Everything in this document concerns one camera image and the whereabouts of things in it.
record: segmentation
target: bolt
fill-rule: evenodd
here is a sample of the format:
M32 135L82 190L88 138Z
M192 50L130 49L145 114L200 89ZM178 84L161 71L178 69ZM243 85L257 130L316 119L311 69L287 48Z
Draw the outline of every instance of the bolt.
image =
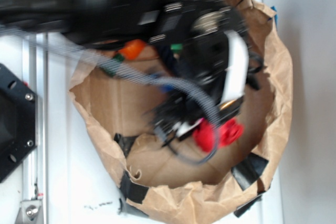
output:
M27 207L26 214L30 220L33 220L38 214L38 208L36 206L31 205Z
M168 4L164 7L164 11L166 13L170 13L173 12L175 10L180 10L182 8L182 3L177 2L177 3L173 3L173 4Z
M222 9L219 10L220 13L226 13L231 10L230 6L223 7Z
M165 34L157 35L149 39L149 43L156 43L166 38Z
M32 101L34 99L34 95L31 94L31 93L28 93L28 94L26 94L25 98L26 98L27 101L30 102L30 101Z
M29 141L27 142L27 145L28 145L29 147L32 147L32 146L34 145L34 142L33 142L32 140L29 140Z

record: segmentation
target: crumpled paper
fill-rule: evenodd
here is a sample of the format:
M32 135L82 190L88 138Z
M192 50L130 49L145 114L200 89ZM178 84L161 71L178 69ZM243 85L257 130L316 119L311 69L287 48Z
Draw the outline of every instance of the crumpled paper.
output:
M275 12L255 0L226 0L245 18L252 50L265 59L263 73L257 75L262 89L245 89L245 101L238 121L244 135L222 148L207 164L194 167L177 159L153 136L146 112L164 95L156 87L144 87L111 79L101 70L80 63L72 78L69 95L84 118L92 142L116 185L127 169L132 181L149 186L142 204L127 203L150 218L171 224L209 224L268 190L288 141L292 113L292 61L279 39ZM151 48L145 58L154 55ZM141 71L164 72L157 59L133 61ZM140 135L126 159L112 139L115 133ZM188 139L175 143L190 157L203 154ZM242 191L230 168L250 152L269 160L261 177Z

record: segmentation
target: red plastic part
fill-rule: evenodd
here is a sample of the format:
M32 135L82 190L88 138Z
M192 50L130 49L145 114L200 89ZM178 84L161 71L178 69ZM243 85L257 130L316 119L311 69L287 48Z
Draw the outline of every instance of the red plastic part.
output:
M147 44L144 41L135 39L127 42L125 47L119 50L119 53L121 53L126 60L134 60L139 56L146 45Z
M244 126L238 124L235 118L230 119L219 128L219 148L230 145L243 134ZM193 132L196 144L204 151L210 152L214 147L214 130L207 120L202 121Z

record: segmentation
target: black bracket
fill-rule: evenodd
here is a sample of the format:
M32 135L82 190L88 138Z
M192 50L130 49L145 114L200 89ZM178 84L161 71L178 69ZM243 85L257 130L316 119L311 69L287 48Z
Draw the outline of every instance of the black bracket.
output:
M0 183L35 148L37 95L0 64Z

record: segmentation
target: white component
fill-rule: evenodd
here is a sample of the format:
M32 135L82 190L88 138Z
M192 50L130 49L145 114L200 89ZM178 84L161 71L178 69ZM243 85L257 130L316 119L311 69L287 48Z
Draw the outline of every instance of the white component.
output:
M196 121L196 123L194 123L193 125L188 124L187 122L183 123L177 130L176 132L176 137L180 137L182 135L184 135L185 133L187 133L188 131L191 131L193 128L195 128L196 126L198 126L200 123L202 122L202 118L198 119Z
M229 63L220 103L235 100L244 95L249 61L248 48L241 36L233 30L224 33L229 41Z

